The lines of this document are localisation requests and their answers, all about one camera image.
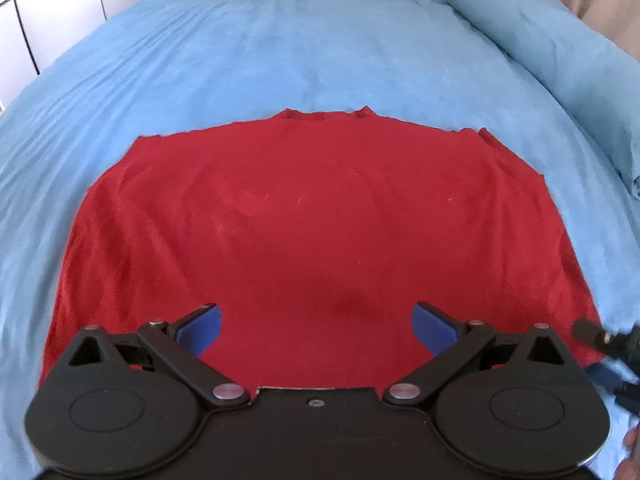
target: red garment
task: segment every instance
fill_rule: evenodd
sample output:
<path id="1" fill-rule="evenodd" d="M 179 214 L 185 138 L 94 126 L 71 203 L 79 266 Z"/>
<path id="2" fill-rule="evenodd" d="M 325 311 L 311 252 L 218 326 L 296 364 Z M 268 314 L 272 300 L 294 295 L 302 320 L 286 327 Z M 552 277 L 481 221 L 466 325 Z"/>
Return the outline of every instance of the red garment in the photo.
<path id="1" fill-rule="evenodd" d="M 222 311 L 209 365 L 254 391 L 383 388 L 430 354 L 428 301 L 503 331 L 597 320 L 541 175 L 486 130 L 285 110 L 141 137 L 74 222 L 43 377 L 77 330 Z"/>

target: blue fitted sheet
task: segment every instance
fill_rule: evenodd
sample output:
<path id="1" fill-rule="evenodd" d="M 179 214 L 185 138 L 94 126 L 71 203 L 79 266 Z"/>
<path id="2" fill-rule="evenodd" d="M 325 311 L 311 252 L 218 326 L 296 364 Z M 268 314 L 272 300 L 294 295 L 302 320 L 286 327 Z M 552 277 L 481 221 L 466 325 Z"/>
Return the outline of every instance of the blue fitted sheet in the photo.
<path id="1" fill-rule="evenodd" d="M 86 188 L 133 140 L 366 105 L 486 127 L 545 175 L 603 323 L 640 317 L 640 202 L 545 88 L 444 0 L 141 0 L 0 117 L 0 478 L 37 470 L 22 418 L 66 237 Z M 628 424 L 612 414 L 603 478 Z"/>

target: blue gripper pad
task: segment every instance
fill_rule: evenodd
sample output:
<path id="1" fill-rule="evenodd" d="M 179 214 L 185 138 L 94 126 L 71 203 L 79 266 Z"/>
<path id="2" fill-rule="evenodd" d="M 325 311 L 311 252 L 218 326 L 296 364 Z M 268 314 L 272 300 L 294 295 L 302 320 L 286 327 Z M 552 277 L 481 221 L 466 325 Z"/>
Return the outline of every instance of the blue gripper pad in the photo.
<path id="1" fill-rule="evenodd" d="M 411 314 L 411 327 L 420 343 L 434 355 L 441 354 L 460 339 L 455 327 L 418 304 Z"/>
<path id="2" fill-rule="evenodd" d="M 222 316 L 218 307 L 181 327 L 175 334 L 175 341 L 192 355 L 199 357 L 220 335 Z"/>

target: blue pillow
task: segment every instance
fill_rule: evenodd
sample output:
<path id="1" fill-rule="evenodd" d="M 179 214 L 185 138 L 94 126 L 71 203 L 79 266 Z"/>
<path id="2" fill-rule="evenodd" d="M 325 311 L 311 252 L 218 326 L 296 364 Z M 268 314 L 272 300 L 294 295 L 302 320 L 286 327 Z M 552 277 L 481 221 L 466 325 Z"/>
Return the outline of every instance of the blue pillow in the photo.
<path id="1" fill-rule="evenodd" d="M 531 72 L 640 198 L 640 63 L 558 0 L 447 0 Z"/>

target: screw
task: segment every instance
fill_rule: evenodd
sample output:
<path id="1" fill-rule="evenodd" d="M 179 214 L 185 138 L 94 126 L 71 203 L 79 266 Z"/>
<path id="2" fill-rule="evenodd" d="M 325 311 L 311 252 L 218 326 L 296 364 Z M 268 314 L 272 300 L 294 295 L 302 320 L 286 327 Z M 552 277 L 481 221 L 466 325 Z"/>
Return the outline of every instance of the screw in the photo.
<path id="1" fill-rule="evenodd" d="M 389 388 L 389 394 L 398 400 L 411 400 L 420 395 L 420 388 L 415 384 L 398 383 Z"/>
<path id="2" fill-rule="evenodd" d="M 244 395 L 244 388 L 240 384 L 224 383 L 213 388 L 213 396 L 220 400 L 236 400 Z"/>

